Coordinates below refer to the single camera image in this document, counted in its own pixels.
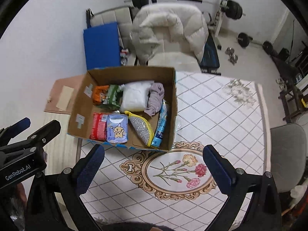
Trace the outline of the barbell on rack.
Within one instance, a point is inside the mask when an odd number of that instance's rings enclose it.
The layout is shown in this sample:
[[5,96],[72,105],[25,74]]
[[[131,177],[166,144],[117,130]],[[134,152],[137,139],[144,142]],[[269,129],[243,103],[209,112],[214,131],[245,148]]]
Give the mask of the barbell on rack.
[[[192,2],[198,4],[210,4],[215,5],[216,3],[206,1],[206,0],[175,0],[175,1],[184,1],[184,2]],[[143,6],[148,5],[149,3],[157,3],[157,0],[124,0],[124,3],[132,3],[132,5],[138,9],[141,9]],[[225,14],[227,18],[233,20],[239,20],[244,14],[242,6],[233,0],[220,0],[218,12],[222,12]]]

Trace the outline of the blue folded mat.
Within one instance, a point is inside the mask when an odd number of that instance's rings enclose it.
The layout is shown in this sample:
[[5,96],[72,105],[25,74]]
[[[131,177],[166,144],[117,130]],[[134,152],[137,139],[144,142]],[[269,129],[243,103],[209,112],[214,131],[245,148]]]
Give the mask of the blue folded mat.
[[121,65],[116,22],[85,29],[83,36],[87,70]]

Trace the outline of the white bag of cotton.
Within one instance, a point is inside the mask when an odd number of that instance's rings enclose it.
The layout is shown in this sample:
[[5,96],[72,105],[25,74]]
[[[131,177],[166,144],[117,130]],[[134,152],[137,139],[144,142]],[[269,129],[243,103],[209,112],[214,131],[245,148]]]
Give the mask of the white bag of cotton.
[[143,112],[147,107],[149,89],[153,83],[153,80],[147,80],[121,85],[123,96],[120,111]]

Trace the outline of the black weight bench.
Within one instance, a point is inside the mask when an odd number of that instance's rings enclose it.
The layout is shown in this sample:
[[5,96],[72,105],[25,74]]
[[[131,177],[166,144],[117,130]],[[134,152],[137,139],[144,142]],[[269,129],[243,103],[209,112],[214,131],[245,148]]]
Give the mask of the black weight bench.
[[218,69],[220,68],[220,62],[217,54],[217,49],[210,32],[207,42],[205,44],[203,58],[199,64],[199,67],[202,73],[221,76],[221,73],[218,72]]

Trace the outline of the green snack packet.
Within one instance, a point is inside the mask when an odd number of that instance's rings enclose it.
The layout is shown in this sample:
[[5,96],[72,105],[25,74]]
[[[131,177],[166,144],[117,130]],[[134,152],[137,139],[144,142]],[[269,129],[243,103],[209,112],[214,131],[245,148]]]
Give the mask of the green snack packet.
[[123,91],[120,85],[109,85],[108,94],[100,105],[103,109],[118,110],[121,106]]

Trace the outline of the floral tablecloth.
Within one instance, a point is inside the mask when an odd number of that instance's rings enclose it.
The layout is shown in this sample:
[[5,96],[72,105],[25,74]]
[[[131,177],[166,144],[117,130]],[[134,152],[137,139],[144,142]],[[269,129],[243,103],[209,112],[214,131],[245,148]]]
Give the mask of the floral tablecloth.
[[99,221],[206,229],[227,199],[204,164],[208,144],[249,174],[270,169],[269,120],[260,84],[184,71],[176,78],[171,151],[105,145],[105,159],[80,197]]

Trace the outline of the white shoes pair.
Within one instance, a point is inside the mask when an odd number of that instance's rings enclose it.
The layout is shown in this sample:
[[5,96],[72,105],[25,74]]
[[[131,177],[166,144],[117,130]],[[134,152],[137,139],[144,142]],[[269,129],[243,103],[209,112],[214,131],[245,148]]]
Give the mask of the white shoes pair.
[[276,79],[276,83],[279,85],[281,91],[287,91],[287,85],[282,78]]

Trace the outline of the long blue packet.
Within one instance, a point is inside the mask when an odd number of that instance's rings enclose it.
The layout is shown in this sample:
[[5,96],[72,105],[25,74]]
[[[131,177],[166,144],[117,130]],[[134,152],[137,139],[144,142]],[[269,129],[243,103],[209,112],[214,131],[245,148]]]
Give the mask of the long blue packet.
[[152,142],[151,142],[151,147],[153,147],[153,148],[159,148],[161,143],[162,143],[163,134],[164,134],[164,131],[165,131],[165,128],[166,128],[166,125],[167,125],[169,108],[170,108],[169,103],[165,99],[163,99],[160,114],[159,114],[157,128],[156,128],[154,137],[153,137]]

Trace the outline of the cardboard box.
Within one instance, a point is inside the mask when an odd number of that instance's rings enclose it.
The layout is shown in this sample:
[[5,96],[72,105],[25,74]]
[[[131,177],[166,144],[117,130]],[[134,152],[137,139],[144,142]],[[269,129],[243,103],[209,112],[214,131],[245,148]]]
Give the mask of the cardboard box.
[[168,152],[177,116],[173,67],[124,66],[86,72],[67,132],[96,142]]

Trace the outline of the floor barbell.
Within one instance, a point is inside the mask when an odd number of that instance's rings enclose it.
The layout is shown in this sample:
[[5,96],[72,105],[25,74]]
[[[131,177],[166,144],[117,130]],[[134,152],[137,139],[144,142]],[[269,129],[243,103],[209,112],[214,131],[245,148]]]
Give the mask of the floor barbell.
[[256,44],[260,45],[268,55],[271,55],[274,50],[273,45],[269,41],[264,41],[263,43],[260,43],[258,41],[255,41],[252,37],[243,32],[239,33],[236,39],[240,47],[244,49],[248,47],[250,44]]

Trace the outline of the pink cardboard sheet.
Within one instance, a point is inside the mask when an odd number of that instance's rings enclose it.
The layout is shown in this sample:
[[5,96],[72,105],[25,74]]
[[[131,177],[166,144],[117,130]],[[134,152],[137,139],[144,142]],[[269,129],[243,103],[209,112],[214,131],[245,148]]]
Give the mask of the pink cardboard sheet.
[[82,74],[56,80],[50,91],[44,111],[70,115],[83,78],[84,75]]

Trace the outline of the chrome dumbbells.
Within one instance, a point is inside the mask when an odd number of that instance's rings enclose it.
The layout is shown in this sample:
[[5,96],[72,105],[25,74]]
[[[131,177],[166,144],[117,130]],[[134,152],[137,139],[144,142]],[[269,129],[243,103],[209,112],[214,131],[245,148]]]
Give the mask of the chrome dumbbells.
[[229,57],[228,61],[235,65],[238,61],[238,56],[235,54],[235,50],[231,47],[228,47],[225,53]]

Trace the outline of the red snack packet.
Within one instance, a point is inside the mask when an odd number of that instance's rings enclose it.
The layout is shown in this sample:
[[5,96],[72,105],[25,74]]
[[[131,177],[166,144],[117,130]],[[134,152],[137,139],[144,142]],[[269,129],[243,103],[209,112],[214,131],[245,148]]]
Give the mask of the red snack packet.
[[106,141],[106,122],[108,114],[93,113],[92,129],[90,139]]

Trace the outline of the grey office chair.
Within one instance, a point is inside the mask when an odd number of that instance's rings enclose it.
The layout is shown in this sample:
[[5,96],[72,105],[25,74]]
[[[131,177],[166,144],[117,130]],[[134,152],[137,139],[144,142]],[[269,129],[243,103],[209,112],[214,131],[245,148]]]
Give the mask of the grey office chair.
[[271,173],[278,192],[293,189],[301,180],[306,166],[307,139],[296,123],[271,128]]

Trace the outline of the beige paper piece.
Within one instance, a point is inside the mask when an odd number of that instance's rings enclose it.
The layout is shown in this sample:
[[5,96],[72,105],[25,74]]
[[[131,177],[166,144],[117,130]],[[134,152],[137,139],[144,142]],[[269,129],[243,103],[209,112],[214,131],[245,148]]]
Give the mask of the beige paper piece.
[[64,86],[59,95],[59,100],[57,102],[56,107],[61,111],[66,111],[68,108],[68,104],[72,98],[74,89],[68,86]]

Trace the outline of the blue tissue pack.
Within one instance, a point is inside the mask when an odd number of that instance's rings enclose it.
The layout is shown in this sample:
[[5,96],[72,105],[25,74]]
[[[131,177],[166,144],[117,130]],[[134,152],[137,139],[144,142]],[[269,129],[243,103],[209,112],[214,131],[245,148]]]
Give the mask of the blue tissue pack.
[[109,114],[106,121],[106,139],[113,144],[128,141],[128,117],[123,114]]

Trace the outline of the orange snack packet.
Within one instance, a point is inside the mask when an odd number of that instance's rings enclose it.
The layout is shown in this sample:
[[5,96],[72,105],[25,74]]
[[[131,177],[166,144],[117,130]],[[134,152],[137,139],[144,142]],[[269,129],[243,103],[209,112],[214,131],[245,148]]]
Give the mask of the orange snack packet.
[[109,85],[96,86],[92,93],[92,102],[94,105],[101,105],[107,97]]

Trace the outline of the beige padded chair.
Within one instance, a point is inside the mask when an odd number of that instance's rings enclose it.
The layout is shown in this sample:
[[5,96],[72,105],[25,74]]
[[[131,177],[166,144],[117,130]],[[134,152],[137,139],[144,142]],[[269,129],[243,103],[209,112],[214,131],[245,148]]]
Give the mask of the beige padded chair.
[[208,27],[194,5],[155,3],[134,12],[129,6],[90,15],[92,27],[117,24],[120,47],[129,49],[140,65],[200,71]]

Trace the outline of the purple grey cloth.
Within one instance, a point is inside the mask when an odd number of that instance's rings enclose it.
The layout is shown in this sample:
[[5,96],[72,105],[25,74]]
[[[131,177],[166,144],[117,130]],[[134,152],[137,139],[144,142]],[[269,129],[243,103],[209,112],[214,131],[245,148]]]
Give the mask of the purple grey cloth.
[[144,112],[150,117],[157,114],[162,107],[162,101],[164,98],[164,86],[162,83],[155,82],[149,89],[148,104]]

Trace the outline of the white puffer jacket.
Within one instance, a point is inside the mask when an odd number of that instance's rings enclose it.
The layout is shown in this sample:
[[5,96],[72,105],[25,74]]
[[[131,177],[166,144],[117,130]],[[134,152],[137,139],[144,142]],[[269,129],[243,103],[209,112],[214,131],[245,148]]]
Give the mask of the white puffer jacket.
[[200,9],[184,3],[155,3],[136,14],[130,39],[141,65],[197,70],[209,36]]

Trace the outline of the dark wooden chair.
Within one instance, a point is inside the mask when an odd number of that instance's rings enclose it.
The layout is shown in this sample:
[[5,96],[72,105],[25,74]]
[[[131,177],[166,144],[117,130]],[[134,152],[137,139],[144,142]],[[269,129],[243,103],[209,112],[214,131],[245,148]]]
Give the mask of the dark wooden chair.
[[[307,92],[307,85],[303,89],[299,89],[296,85],[292,85],[286,91],[281,91],[278,99],[282,101],[284,108],[285,117],[283,120],[286,123],[292,123],[292,120],[299,115],[302,115],[307,112],[307,95],[303,95],[304,92]],[[295,110],[290,111],[290,103],[295,104]]]

